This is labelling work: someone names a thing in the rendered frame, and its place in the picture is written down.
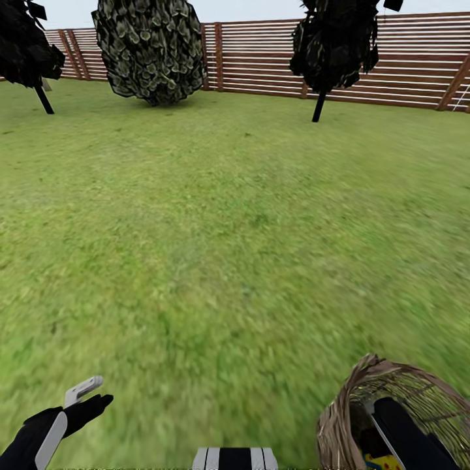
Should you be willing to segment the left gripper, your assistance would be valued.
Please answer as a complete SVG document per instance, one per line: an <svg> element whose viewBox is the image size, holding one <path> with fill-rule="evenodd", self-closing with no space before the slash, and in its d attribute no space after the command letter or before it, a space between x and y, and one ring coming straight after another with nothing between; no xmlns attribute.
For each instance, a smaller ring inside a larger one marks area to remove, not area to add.
<svg viewBox="0 0 470 470"><path fill-rule="evenodd" d="M100 394L97 394L87 401L65 407L65 409L73 409L78 416L75 428L71 431L71 434L82 429L87 422L93 420L99 415L102 415L105 407L107 407L112 401L113 395L107 394L104 397L101 397Z"/></svg>

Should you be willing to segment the wicker basket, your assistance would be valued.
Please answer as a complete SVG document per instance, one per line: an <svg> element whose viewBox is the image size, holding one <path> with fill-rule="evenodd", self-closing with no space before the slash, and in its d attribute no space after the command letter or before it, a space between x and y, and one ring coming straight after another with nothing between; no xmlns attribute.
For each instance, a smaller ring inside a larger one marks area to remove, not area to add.
<svg viewBox="0 0 470 470"><path fill-rule="evenodd" d="M415 424L422 430L425 430L426 424L430 422L440 429L442 427L440 421L447 421L461 415L465 415L470 420L470 401L463 398L454 387L443 382L436 375L428 373L417 365L402 364L401 362L387 360L387 358L380 359L375 352L372 354L367 353L365 357L359 359L357 365L352 367L349 376L344 379L343 387L318 418L315 429L317 432L315 448L322 470L368 470L366 462L362 459L357 447L358 443L353 437L352 429L360 428L361 424L352 421L351 407L363 411L366 399L375 398L375 393L389 384L391 387L400 390L406 388L405 383L396 380L402 374L409 374L415 379L428 382L425 386L403 396L397 392L394 393L394 398L404 406L410 406L408 400L414 398L421 400L425 391L430 391L436 387L448 400L453 403L457 402L462 407L457 412L450 412L447 408L444 408L442 410L444 414L439 416L430 413L427 409L424 410L427 417L417 416L415 420ZM377 383L377 386L372 388L375 383ZM466 461L470 461L470 447L467 447L466 441L462 439L459 443L462 446L461 448L455 446L450 449L452 457L456 458L456 456L463 454Z"/></svg>

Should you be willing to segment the robot trunk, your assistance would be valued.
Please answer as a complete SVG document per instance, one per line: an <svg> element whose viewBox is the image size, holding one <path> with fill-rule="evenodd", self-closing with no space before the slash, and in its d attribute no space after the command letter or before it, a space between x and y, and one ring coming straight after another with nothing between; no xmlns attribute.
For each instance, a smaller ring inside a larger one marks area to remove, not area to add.
<svg viewBox="0 0 470 470"><path fill-rule="evenodd" d="M200 448L193 470L279 470L268 448Z"/></svg>

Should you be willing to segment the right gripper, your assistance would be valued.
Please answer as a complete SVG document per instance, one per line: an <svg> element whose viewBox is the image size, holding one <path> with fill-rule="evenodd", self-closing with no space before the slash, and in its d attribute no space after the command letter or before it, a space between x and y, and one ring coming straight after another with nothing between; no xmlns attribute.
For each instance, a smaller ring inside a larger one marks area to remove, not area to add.
<svg viewBox="0 0 470 470"><path fill-rule="evenodd" d="M382 456L392 455L391 450L380 436L376 426L370 426L358 432L359 440L357 443L364 454L370 454L373 459Z"/></svg>

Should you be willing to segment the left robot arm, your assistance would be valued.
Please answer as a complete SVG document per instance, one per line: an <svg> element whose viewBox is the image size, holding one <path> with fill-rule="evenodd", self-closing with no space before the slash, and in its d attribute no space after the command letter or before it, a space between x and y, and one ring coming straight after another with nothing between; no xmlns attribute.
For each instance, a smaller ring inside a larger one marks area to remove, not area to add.
<svg viewBox="0 0 470 470"><path fill-rule="evenodd" d="M103 384L103 376L89 378L66 392L65 409L48 408L27 418L14 442L0 456L0 470L46 470L62 438L102 415L113 401L110 394L97 394L83 401L83 395Z"/></svg>

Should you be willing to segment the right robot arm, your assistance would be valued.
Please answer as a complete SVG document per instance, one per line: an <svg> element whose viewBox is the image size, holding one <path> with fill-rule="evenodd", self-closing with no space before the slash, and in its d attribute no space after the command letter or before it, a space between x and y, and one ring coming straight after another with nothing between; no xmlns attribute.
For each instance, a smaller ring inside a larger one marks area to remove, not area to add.
<svg viewBox="0 0 470 470"><path fill-rule="evenodd" d="M440 437L422 431L394 396L366 401L364 407L371 424L358 432L364 454L393 455L403 470L463 470Z"/></svg>

